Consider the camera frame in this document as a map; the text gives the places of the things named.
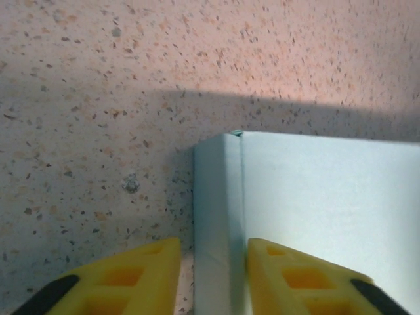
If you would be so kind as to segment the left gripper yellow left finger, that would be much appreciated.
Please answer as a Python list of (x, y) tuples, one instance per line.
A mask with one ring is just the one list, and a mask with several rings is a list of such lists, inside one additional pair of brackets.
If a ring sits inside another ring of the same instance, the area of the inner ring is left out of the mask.
[(15, 314), (173, 314), (180, 274), (178, 238), (99, 259), (49, 282)]

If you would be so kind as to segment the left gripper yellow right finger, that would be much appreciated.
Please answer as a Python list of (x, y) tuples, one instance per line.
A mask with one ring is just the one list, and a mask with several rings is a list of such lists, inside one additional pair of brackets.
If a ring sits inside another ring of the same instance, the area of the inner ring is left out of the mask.
[(254, 314), (407, 314), (374, 281), (268, 240), (247, 243)]

